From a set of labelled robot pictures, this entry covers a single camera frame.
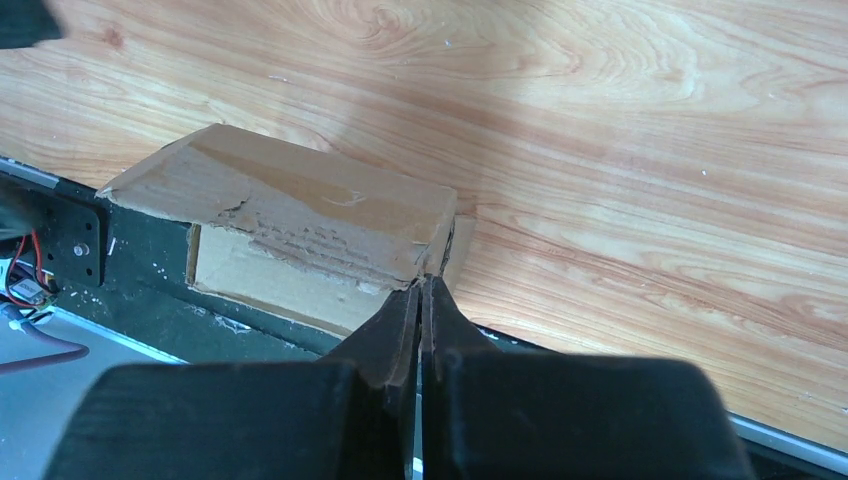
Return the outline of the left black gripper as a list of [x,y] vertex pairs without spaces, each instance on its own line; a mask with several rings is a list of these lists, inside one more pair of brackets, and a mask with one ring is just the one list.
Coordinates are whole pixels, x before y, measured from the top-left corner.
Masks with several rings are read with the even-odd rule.
[[30,48],[64,37],[63,27],[44,0],[1,0],[1,49]]

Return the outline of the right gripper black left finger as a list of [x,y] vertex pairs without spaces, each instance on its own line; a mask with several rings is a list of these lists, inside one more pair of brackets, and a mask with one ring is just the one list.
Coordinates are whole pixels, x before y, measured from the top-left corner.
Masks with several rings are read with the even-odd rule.
[[390,293],[374,315],[320,359],[351,372],[341,478],[413,477],[420,307],[418,285]]

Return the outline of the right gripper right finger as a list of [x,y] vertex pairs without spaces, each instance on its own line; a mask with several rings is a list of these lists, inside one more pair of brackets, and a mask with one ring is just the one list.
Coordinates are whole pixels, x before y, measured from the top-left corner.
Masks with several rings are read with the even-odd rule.
[[444,280],[422,292],[422,441],[426,479],[497,479],[504,403],[485,375],[501,354],[461,313]]

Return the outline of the brown cardboard box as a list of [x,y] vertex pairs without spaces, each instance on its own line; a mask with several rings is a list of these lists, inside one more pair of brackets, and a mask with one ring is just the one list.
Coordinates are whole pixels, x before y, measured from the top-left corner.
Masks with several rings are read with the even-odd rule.
[[189,225],[191,290],[338,337],[426,275],[454,288],[476,227],[450,187],[223,124],[99,196]]

